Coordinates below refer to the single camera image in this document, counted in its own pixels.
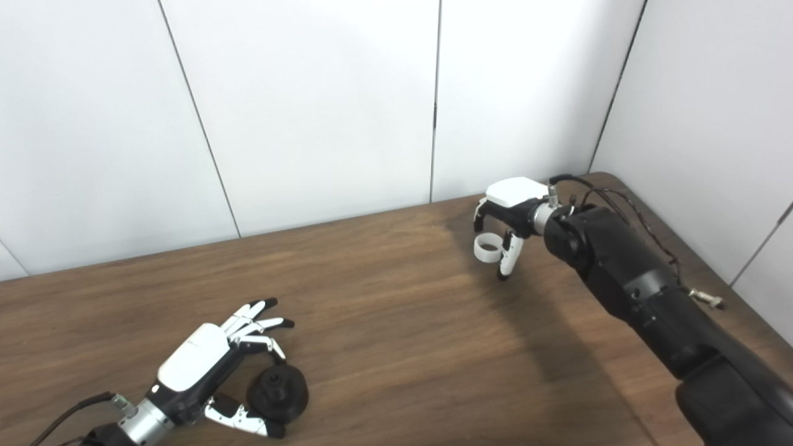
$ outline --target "wooden table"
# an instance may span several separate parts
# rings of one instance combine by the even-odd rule
[[[590,179],[624,189],[610,175]],[[0,283],[0,441],[28,444],[103,390],[138,401],[200,323],[276,296],[267,316],[297,327],[274,337],[311,391],[287,438],[202,421],[163,445],[700,444],[674,379],[539,239],[506,283],[473,257],[478,198]],[[728,300],[713,317],[793,381],[793,350],[647,217],[687,284]],[[223,391],[243,398],[267,364],[247,359]],[[45,444],[118,418],[93,406]]]

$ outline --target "robotic arm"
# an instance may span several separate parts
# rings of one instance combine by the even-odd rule
[[[677,404],[706,446],[793,444],[793,390],[691,297],[712,307],[722,303],[684,287],[620,217],[599,206],[562,206],[554,179],[545,186],[525,178],[488,188],[474,214],[474,231],[482,231],[488,215],[509,229],[495,251],[499,257],[482,248],[494,234],[478,236],[477,257],[498,261],[497,277],[506,280],[523,242],[541,237],[680,380]]]
[[[275,298],[242,306],[222,325],[203,324],[160,366],[145,399],[133,407],[125,399],[113,402],[125,417],[93,429],[82,444],[102,446],[154,446],[171,430],[192,425],[203,417],[232,429],[260,436],[283,438],[284,424],[297,418],[308,405],[305,378],[286,364],[278,343],[263,333],[292,328],[282,317],[256,321],[278,303]],[[248,400],[253,409],[224,394],[220,385],[245,356],[268,353],[275,365],[251,385]]]

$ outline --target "metal connector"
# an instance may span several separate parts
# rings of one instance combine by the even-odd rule
[[[718,296],[710,295],[705,291],[695,290],[694,288],[691,288],[688,291],[688,297],[698,302],[702,302],[703,304],[710,307],[711,310],[724,310],[727,308],[727,304],[724,302],[724,299]]]
[[[559,195],[557,195],[555,184],[548,186],[548,206],[550,206],[551,209],[559,207]]]
[[[112,402],[113,405],[116,406],[116,409],[119,409],[127,418],[132,418],[138,413],[138,408],[133,406],[122,394],[116,394],[110,402]]]

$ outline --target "black disc object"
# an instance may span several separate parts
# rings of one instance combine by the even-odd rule
[[[263,418],[286,424],[299,417],[308,405],[308,386],[297,367],[277,364],[251,383],[247,396],[248,403]]]

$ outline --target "black wire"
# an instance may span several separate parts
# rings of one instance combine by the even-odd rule
[[[581,177],[578,177],[578,176],[575,176],[575,175],[571,175],[571,174],[562,174],[562,175],[552,176],[548,180],[548,183],[550,183],[551,185],[554,185],[556,183],[559,183],[560,181],[574,181],[576,183],[581,183],[584,186],[588,187],[589,190],[587,191],[587,194],[584,196],[584,201],[581,203],[582,205],[586,202],[586,197],[587,197],[587,195],[589,195],[589,192],[595,192],[596,194],[598,194],[603,199],[603,201],[606,202],[606,204],[608,204],[614,210],[614,212],[617,215],[619,215],[620,218],[622,218],[623,221],[625,221],[625,223],[628,224],[628,226],[630,226],[631,228],[634,227],[630,223],[630,219],[628,218],[628,216],[625,215],[625,213],[623,212],[623,210],[621,210],[619,208],[619,206],[617,206],[617,203],[615,203],[614,200],[611,199],[611,197],[606,195],[602,190],[600,190],[594,184],[590,183],[589,181],[587,181],[587,180],[585,180],[585,179],[583,179]]]
[[[74,407],[72,407],[71,409],[69,409],[69,410],[67,410],[66,412],[64,412],[64,413],[63,413],[63,415],[61,415],[60,417],[57,417],[57,418],[56,418],[56,419],[55,419],[55,420],[52,422],[52,424],[50,424],[50,425],[49,425],[49,426],[48,426],[48,427],[47,427],[47,428],[46,428],[46,429],[45,429],[45,430],[44,430],[44,431],[41,433],[41,435],[39,435],[39,436],[38,436],[38,437],[37,437],[37,438],[36,438],[36,439],[35,439],[35,440],[34,440],[34,441],[33,441],[33,442],[30,444],[30,446],[38,446],[39,444],[41,444],[41,442],[42,442],[42,441],[44,441],[44,439],[45,439],[45,438],[47,438],[47,437],[49,436],[49,434],[51,434],[51,433],[52,433],[52,431],[54,431],[54,430],[55,430],[55,429],[56,429],[58,426],[60,426],[60,424],[61,424],[61,423],[63,423],[63,422],[64,422],[64,421],[65,421],[67,418],[69,418],[69,417],[70,417],[72,414],[74,414],[74,413],[75,413],[75,412],[77,412],[78,410],[80,410],[80,409],[85,409],[86,407],[88,407],[88,406],[92,406],[92,405],[94,405],[94,404],[97,404],[97,403],[99,403],[99,402],[110,401],[111,399],[113,399],[113,397],[114,397],[114,396],[116,396],[116,394],[114,394],[114,393],[112,393],[112,392],[105,392],[105,393],[103,393],[103,394],[94,395],[93,397],[86,398],[86,399],[82,400],[81,402],[79,402],[79,403],[75,404],[75,406],[74,406]],[[68,442],[66,442],[65,444],[74,443],[75,441],[76,441],[76,439],[75,439],[75,440],[68,441]]]
[[[587,193],[584,194],[584,199],[581,200],[581,205],[582,206],[586,204],[587,198],[589,198],[589,195],[592,192],[594,192],[594,193],[598,194],[601,198],[603,198],[603,200],[618,215],[620,215],[620,217],[624,221],[626,221],[626,217],[624,216],[624,214],[620,212],[619,207],[617,207],[617,205],[614,203],[614,201],[611,200],[611,198],[609,198],[607,196],[607,194],[616,194],[620,198],[622,198],[625,201],[625,203],[627,203],[628,206],[634,211],[634,213],[636,214],[636,217],[639,220],[639,223],[642,224],[642,227],[647,232],[647,234],[650,236],[650,238],[653,239],[653,242],[655,242],[655,244],[659,247],[660,250],[662,250],[664,252],[664,254],[669,256],[669,258],[671,259],[669,261],[669,264],[670,265],[674,265],[674,267],[675,267],[675,276],[677,277],[677,282],[681,283],[681,278],[680,278],[681,277],[680,276],[680,259],[678,259],[678,257],[675,256],[674,252],[672,252],[671,250],[666,248],[666,246],[664,246],[664,244],[661,242],[661,240],[658,238],[658,236],[653,231],[653,228],[651,228],[649,223],[647,223],[647,220],[644,218],[644,215],[642,215],[642,212],[639,210],[639,208],[636,206],[636,204],[633,202],[633,200],[631,200],[630,197],[628,197],[627,194],[625,194],[624,192],[621,192],[619,190],[613,190],[613,189],[609,189],[607,187],[595,186],[594,184],[590,183],[589,181],[587,181],[585,179],[582,179],[580,177],[576,177],[575,175],[568,175],[568,174],[557,175],[555,177],[552,177],[550,179],[549,183],[556,184],[557,182],[564,181],[564,180],[575,181],[577,183],[581,183],[581,184],[585,185],[586,187],[589,187],[589,190],[587,190]]]

